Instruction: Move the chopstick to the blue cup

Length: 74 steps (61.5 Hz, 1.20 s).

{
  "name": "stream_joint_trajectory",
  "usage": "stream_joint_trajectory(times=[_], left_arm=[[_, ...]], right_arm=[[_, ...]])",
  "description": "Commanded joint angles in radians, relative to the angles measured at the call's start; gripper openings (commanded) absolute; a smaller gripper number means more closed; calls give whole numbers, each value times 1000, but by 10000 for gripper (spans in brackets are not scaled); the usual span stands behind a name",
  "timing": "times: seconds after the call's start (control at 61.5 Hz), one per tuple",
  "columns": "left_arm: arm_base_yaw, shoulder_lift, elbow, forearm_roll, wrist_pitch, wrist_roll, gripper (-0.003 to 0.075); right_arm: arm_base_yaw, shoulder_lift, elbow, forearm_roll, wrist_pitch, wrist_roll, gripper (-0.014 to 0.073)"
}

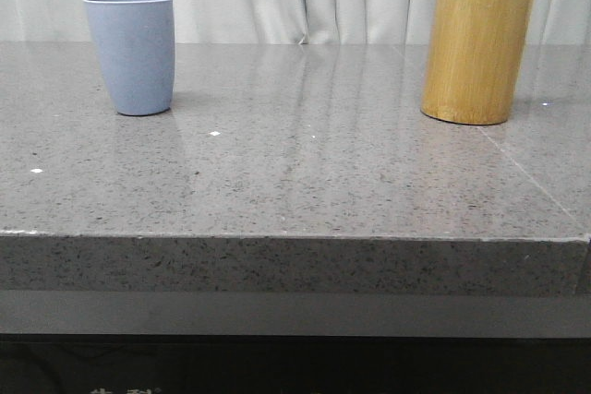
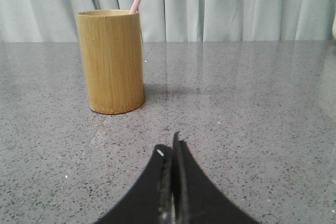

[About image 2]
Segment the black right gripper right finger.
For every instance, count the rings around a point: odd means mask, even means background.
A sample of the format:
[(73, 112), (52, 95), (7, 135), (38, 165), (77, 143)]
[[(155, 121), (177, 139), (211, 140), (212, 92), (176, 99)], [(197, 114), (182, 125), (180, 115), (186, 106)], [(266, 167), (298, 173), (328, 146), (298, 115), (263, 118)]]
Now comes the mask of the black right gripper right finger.
[(179, 132), (173, 137), (172, 191), (176, 223), (257, 223), (218, 190)]

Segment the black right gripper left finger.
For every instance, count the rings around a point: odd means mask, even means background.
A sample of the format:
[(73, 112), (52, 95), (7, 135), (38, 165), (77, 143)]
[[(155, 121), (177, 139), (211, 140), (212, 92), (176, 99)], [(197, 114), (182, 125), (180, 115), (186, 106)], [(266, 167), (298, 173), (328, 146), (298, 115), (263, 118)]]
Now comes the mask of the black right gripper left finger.
[(172, 149), (158, 144), (124, 197), (96, 223), (171, 223)]

